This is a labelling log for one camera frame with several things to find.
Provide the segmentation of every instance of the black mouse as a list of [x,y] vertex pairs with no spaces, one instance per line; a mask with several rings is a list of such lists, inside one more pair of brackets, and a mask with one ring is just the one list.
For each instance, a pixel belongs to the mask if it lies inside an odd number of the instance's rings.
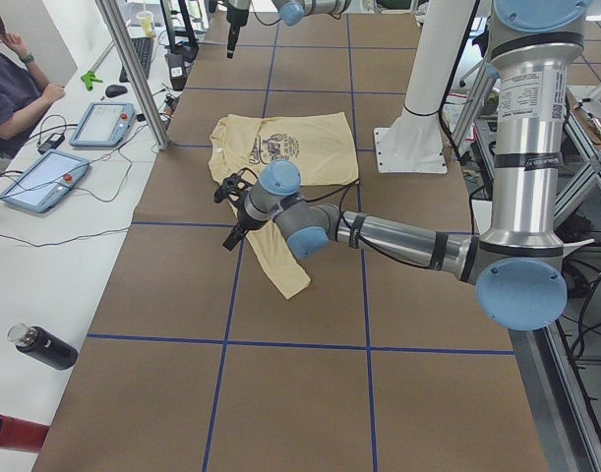
[[127,93],[127,88],[125,86],[112,84],[111,86],[107,86],[105,89],[105,96],[108,98],[114,98],[115,96],[122,95],[123,93]]

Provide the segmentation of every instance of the green clip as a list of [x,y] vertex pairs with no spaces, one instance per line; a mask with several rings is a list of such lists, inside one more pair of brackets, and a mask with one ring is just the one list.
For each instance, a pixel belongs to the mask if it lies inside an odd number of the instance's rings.
[[87,71],[85,74],[83,74],[80,79],[82,79],[82,82],[84,84],[86,84],[86,90],[91,91],[92,90],[92,83],[93,82],[103,82],[103,80],[98,79],[96,77],[96,75],[94,74],[94,71]]

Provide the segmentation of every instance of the wristwatch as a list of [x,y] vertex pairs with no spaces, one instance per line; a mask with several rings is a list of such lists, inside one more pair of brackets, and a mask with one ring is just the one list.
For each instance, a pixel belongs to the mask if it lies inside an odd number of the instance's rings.
[[22,58],[21,62],[23,64],[30,64],[31,62],[33,62],[35,60],[35,58],[33,57],[33,54],[29,53],[29,56]]

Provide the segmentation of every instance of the black bottle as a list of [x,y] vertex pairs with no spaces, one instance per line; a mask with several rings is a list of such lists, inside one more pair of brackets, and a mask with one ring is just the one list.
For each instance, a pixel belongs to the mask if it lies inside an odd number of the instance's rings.
[[77,360],[77,349],[40,326],[16,324],[7,333],[7,339],[22,353],[59,371],[73,366]]

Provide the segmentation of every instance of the white table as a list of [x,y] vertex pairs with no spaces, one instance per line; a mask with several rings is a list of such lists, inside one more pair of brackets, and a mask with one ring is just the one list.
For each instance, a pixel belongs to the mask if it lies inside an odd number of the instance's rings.
[[[116,50],[97,68],[95,74],[104,80],[87,91],[80,75],[87,71],[105,49],[101,45],[89,62],[66,85],[66,97],[56,102],[47,113],[61,114],[69,123],[77,123],[89,103],[100,101],[105,88],[118,83],[121,63]],[[160,46],[150,71],[150,89],[154,93],[170,85],[164,50]],[[128,87],[128,93],[113,101],[132,102],[140,107]],[[158,105],[164,93],[154,96]],[[44,129],[62,123],[50,118]],[[128,139],[141,124],[133,125]],[[47,138],[51,132],[44,133]],[[67,140],[59,148],[70,153],[97,159],[103,150],[76,150]],[[155,161],[157,147],[149,128],[122,149],[132,160],[132,168],[117,198],[108,204],[91,195],[74,191],[61,204],[45,215],[30,214],[0,202],[0,233],[32,241],[36,244],[63,241],[80,235],[127,228]],[[34,142],[25,146],[8,170],[24,170],[37,158]],[[115,195],[128,167],[118,153],[105,161],[97,161],[80,187],[103,199]],[[0,179],[0,193],[10,185]],[[66,387],[72,369],[56,371],[18,352],[6,339],[8,329],[16,323],[40,325],[56,336],[81,348],[118,256],[125,232],[78,240],[61,246],[33,248],[0,237],[0,413],[49,425]],[[36,454],[0,449],[0,471],[31,470]]]

